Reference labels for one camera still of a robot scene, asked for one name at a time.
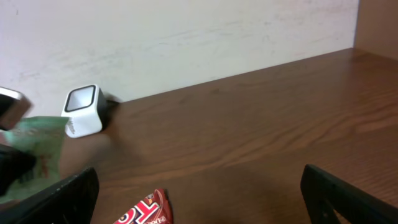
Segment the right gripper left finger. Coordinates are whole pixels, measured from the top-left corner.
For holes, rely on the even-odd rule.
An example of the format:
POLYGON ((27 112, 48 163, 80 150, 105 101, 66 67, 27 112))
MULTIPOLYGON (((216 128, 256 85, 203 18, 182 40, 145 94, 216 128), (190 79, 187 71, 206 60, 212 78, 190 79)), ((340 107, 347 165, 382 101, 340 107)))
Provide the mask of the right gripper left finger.
POLYGON ((1 211, 1 223, 89 223, 99 189, 95 169, 86 168, 1 211))

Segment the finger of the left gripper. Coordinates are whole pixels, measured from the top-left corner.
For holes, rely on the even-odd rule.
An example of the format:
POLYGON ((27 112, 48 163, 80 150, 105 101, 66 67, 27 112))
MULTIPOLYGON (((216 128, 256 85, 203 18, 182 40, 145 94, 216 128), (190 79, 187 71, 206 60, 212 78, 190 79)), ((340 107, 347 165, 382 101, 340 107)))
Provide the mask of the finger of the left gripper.
POLYGON ((1 196, 9 186, 23 174, 31 170, 36 158, 11 146, 1 145, 1 196))

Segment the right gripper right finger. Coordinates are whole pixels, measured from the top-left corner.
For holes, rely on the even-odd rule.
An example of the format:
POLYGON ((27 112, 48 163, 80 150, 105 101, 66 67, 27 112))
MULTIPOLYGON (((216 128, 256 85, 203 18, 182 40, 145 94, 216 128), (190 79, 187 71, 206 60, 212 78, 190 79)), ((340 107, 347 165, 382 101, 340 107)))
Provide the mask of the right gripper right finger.
POLYGON ((339 223, 337 213, 350 223, 397 223, 396 207, 315 165, 305 166, 300 189, 312 224, 339 223))

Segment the green wet wipes packet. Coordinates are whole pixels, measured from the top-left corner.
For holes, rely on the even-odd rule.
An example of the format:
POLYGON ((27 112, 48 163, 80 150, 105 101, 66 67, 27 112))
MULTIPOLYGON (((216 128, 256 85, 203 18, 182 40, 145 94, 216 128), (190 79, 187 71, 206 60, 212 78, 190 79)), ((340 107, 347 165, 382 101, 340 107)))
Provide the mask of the green wet wipes packet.
POLYGON ((10 131, 1 131, 1 142, 36 158, 35 166, 10 185, 1 203, 24 200, 60 180, 59 160, 68 120, 36 116, 20 120, 10 131))

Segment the red chocolate bar wrapper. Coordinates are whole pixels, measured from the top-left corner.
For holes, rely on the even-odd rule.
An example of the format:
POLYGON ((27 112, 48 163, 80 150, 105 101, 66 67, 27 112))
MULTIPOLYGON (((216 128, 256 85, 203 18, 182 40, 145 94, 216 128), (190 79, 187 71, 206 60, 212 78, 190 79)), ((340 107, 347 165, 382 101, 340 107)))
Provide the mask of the red chocolate bar wrapper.
POLYGON ((114 224, 173 224, 173 212, 167 191, 155 189, 130 208, 114 224))

